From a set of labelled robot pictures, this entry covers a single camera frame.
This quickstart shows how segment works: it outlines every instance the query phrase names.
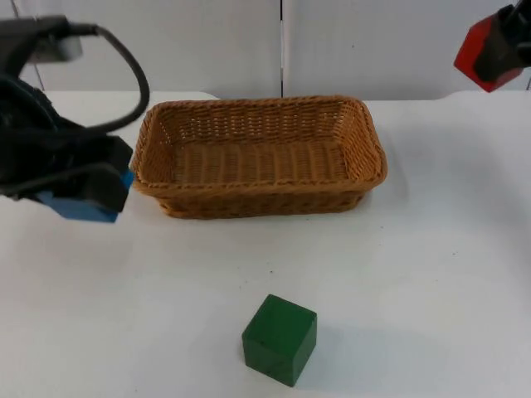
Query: blue gripper pad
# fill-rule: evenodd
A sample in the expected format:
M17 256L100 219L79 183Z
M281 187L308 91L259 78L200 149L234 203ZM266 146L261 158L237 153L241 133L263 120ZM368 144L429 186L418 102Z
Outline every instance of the blue gripper pad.
M131 188L133 180L134 174L129 170L122 176L122 183L128 190ZM87 201L54 197L51 191L39 192L36 197L43 205L50 207L61 217L68 220L113 223L118 218L117 211L110 211Z

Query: green wooden block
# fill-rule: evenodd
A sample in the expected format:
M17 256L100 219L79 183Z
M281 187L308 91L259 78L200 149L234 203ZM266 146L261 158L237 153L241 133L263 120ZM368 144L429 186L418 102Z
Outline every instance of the green wooden block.
M317 313L270 294L242 340L248 367L293 387L317 341Z

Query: black cable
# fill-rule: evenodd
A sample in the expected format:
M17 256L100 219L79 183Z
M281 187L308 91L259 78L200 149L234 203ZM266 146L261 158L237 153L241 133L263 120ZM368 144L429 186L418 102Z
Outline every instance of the black cable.
M69 36L102 36L117 52L124 58L129 67L134 73L136 80L139 84L140 99L136 107L126 114L125 116L112 120L110 122L97 124L90 127L81 127L77 129L61 129L59 131L51 133L49 130L42 129L8 129L2 131L0 134L1 140L42 140L42 139L83 139L93 138L94 136L105 135L115 130L122 129L123 127L131 124L138 119L149 104L149 83L144 74L144 71L140 67L140 64L136 61L133 54L107 29L91 24L73 24L71 25L71 34Z

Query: woven basket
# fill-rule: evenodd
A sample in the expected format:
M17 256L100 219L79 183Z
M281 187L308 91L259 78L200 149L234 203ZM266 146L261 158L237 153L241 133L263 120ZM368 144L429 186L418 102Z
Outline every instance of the woven basket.
M387 174L367 107L341 96L158 104L132 168L167 214L202 219L345 211Z

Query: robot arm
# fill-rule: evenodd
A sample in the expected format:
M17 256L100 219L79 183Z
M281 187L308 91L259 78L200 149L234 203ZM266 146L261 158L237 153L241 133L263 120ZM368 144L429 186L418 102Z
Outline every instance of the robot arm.
M531 0L501 8L469 31L455 67L485 91L508 83L531 66Z
M79 36L102 36L134 72L140 100L124 117L82 127L18 79L28 61L69 61L76 46L68 41ZM69 219L115 221L133 180L133 151L107 134L136 120L148 103L139 63L104 28L71 24L65 17L0 21L0 194L40 202Z

